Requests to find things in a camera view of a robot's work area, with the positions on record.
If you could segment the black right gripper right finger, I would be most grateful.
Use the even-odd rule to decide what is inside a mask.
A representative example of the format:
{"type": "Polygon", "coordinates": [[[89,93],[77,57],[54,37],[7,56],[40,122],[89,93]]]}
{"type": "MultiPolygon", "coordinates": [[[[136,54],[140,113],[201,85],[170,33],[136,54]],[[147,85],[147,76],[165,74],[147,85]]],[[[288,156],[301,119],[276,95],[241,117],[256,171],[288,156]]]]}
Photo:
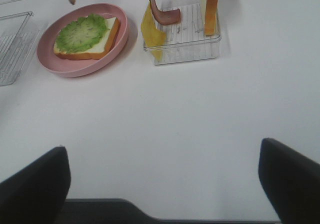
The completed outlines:
{"type": "Polygon", "coordinates": [[[260,146],[258,177],[283,224],[320,222],[320,165],[273,138],[260,146]]]}

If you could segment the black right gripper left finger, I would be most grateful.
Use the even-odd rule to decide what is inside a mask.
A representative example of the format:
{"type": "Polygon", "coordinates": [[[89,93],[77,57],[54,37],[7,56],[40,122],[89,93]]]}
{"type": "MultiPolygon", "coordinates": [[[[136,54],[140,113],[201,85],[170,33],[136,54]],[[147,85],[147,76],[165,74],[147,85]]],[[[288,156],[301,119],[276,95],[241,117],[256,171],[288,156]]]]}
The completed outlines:
{"type": "Polygon", "coordinates": [[[57,146],[0,184],[2,224],[52,224],[71,185],[67,150],[57,146]]]}

